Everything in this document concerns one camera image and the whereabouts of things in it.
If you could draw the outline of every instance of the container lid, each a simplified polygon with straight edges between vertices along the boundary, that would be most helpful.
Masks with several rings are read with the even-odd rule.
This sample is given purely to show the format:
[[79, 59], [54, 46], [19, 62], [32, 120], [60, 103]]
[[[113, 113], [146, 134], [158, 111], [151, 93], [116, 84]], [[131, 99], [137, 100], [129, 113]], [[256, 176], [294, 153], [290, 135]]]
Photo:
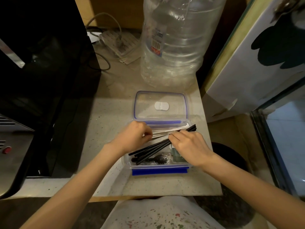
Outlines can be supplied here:
[[185, 96], [172, 92], [139, 91], [135, 97], [134, 118], [142, 121], [175, 123], [188, 118]]

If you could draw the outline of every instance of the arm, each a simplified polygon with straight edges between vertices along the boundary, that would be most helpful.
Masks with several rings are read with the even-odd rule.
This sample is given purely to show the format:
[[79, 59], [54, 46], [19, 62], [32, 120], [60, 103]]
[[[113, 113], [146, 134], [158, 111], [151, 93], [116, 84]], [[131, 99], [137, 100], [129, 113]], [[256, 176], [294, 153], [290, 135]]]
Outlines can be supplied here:
[[71, 228], [114, 163], [124, 154], [136, 150], [151, 140], [152, 134], [151, 128], [144, 122], [130, 123], [112, 142], [106, 144], [86, 167], [33, 214], [21, 229]]
[[212, 152], [198, 132], [169, 136], [190, 164], [230, 188], [277, 228], [305, 228], [305, 203], [227, 162]]

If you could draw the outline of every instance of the white counter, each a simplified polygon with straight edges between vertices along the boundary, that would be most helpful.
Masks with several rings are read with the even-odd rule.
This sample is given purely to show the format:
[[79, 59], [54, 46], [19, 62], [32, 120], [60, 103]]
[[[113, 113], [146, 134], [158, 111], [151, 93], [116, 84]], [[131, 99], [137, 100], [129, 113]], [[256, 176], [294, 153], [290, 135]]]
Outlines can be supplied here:
[[[188, 101], [188, 115], [211, 147], [207, 122], [197, 83], [187, 90], [177, 88], [153, 88], [147, 85], [140, 75], [140, 60], [124, 65], [113, 58], [106, 49], [96, 49], [106, 56], [111, 69], [103, 72], [95, 96], [86, 140], [78, 170], [86, 166], [111, 141], [120, 129], [132, 121], [134, 99], [139, 90], [183, 93]], [[98, 56], [102, 68], [106, 62]], [[11, 198], [50, 197], [69, 179], [26, 179], [22, 188]], [[124, 199], [124, 196], [165, 196], [165, 195], [221, 195], [218, 181], [196, 168], [190, 168], [187, 174], [165, 174], [132, 176], [121, 159], [109, 170], [94, 193], [94, 197]]]

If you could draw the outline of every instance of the hand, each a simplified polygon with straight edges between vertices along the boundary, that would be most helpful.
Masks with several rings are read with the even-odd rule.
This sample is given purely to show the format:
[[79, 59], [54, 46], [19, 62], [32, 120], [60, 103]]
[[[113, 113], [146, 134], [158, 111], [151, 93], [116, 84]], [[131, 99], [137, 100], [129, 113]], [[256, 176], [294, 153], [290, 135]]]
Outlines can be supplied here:
[[127, 125], [113, 141], [113, 146], [119, 149], [120, 155], [135, 151], [153, 138], [152, 129], [142, 121], [133, 121]]
[[194, 166], [200, 166], [204, 169], [204, 166], [215, 155], [198, 132], [181, 130], [169, 135], [168, 138], [179, 154]]

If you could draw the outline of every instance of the bottle label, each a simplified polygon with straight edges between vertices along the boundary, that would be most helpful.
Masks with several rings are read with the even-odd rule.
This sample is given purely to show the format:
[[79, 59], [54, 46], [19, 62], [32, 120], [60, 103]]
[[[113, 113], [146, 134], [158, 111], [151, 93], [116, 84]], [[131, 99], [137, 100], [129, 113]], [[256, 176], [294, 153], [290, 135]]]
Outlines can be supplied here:
[[151, 27], [151, 38], [148, 40], [148, 48], [151, 52], [156, 54], [159, 57], [162, 57], [162, 50], [164, 47], [164, 38], [166, 35], [166, 26], [157, 24], [154, 22], [154, 26]]

